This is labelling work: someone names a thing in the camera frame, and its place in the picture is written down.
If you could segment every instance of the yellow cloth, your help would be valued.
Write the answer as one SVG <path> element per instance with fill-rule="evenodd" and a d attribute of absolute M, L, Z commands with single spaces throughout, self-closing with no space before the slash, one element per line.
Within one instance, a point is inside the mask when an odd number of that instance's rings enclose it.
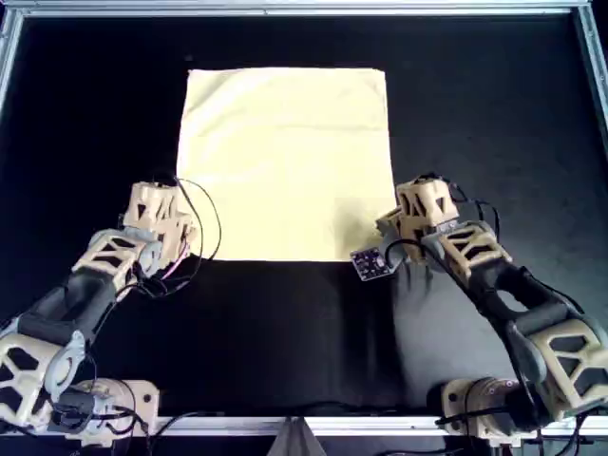
<path fill-rule="evenodd" d="M 348 260 L 377 240 L 375 220 L 396 206 L 384 73 L 191 71 L 178 175 L 216 203 L 218 258 Z M 218 240 L 213 210 L 194 185 L 184 187 L 208 256 Z"/>

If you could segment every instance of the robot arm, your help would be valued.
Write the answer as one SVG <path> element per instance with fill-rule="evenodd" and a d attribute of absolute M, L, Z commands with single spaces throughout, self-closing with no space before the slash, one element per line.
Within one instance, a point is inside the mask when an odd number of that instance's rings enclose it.
<path fill-rule="evenodd" d="M 123 229 L 96 233 L 65 282 L 0 329 L 0 420 L 47 425 L 53 405 L 73 400 L 67 388 L 116 304 L 189 253 L 198 230 L 179 191 L 135 183 Z"/>
<path fill-rule="evenodd" d="M 564 294 L 516 266 L 489 225 L 460 222 L 446 181 L 422 177 L 396 190 L 399 207 L 377 222 L 384 235 L 379 255 L 354 254 L 355 267 L 363 265 L 369 274 L 375 266 L 371 275 L 380 276 L 412 261 L 453 278 L 502 339 L 518 374 L 519 385 L 502 403 L 513 421 L 507 428 L 532 430 L 606 403 L 605 330 Z M 500 291 L 525 311 L 509 308 Z"/>

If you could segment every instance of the circuit board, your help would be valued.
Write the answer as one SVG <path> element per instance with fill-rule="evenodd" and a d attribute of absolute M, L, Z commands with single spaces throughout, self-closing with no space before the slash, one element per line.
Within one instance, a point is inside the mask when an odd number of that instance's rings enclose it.
<path fill-rule="evenodd" d="M 351 253 L 354 269 L 363 281 L 390 276 L 396 268 L 390 268 L 377 247 Z"/>

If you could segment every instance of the pink wire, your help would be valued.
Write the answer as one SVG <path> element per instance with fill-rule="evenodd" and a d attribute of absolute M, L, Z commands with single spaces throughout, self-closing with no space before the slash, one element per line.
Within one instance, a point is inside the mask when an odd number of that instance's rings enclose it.
<path fill-rule="evenodd" d="M 181 249 L 181 252 L 180 252 L 180 256 L 178 256 L 178 259 L 176 260 L 176 262 L 173 263 L 173 266 L 171 266 L 171 269 L 169 269 L 169 271 L 164 273 L 161 280 L 165 280 L 166 278 L 171 276 L 175 272 L 176 269 L 178 269 L 178 266 L 180 266 L 180 263 L 183 261 L 184 258 L 186 258 L 186 252 L 188 251 L 188 247 L 189 247 L 188 243 L 184 242 L 183 248 Z"/>

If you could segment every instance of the black tabletop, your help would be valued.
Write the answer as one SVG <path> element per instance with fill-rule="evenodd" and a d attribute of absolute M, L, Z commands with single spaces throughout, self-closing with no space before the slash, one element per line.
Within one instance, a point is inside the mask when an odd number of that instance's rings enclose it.
<path fill-rule="evenodd" d="M 28 19 L 0 124 L 2 315 L 116 226 L 134 181 L 175 169 L 189 68 L 266 66 L 384 70 L 395 182 L 434 170 L 494 202 L 505 248 L 608 323 L 604 158 L 567 16 Z M 438 381 L 509 373 L 445 277 L 425 294 L 346 263 L 203 266 L 171 298 L 130 296 L 93 347 L 164 412 L 419 407 Z"/>

